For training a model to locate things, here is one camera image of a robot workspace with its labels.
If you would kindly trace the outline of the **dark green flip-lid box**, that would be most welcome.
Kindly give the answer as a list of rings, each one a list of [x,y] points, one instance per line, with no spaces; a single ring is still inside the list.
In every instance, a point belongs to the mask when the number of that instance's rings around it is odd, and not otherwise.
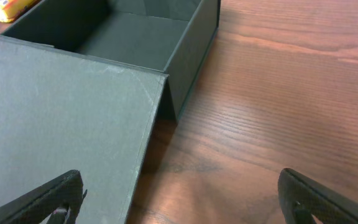
[[[220,6],[41,1],[0,34],[0,207],[78,170],[75,223],[125,223],[155,120],[180,117]]]

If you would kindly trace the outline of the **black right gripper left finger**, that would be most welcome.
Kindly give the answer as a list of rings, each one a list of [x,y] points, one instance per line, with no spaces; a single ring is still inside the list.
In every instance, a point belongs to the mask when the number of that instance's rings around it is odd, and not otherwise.
[[[75,223],[87,194],[80,171],[69,170],[0,207],[0,223]]]

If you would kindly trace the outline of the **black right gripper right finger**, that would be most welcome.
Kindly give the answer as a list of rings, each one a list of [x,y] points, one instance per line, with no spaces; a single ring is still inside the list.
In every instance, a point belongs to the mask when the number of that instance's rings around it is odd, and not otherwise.
[[[358,223],[358,203],[290,168],[280,173],[278,198],[286,223]]]

